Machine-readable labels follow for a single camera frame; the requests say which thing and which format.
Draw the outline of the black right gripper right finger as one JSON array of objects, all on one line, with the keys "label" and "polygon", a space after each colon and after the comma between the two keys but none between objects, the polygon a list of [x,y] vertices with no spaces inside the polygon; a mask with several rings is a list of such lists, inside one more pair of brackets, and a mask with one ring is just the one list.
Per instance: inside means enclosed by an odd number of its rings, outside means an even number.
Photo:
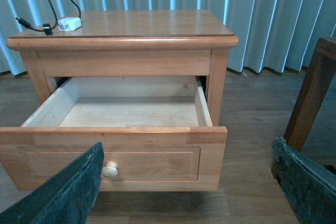
[{"label": "black right gripper right finger", "polygon": [[335,174],[297,152],[283,137],[273,141],[282,191],[299,223],[335,223]]}]

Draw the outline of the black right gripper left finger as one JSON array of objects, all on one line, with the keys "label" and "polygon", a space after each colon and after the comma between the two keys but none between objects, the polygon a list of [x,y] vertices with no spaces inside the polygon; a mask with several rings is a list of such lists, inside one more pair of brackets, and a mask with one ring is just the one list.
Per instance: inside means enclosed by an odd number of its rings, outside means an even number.
[{"label": "black right gripper left finger", "polygon": [[101,186],[100,142],[1,213],[1,223],[86,223]]}]

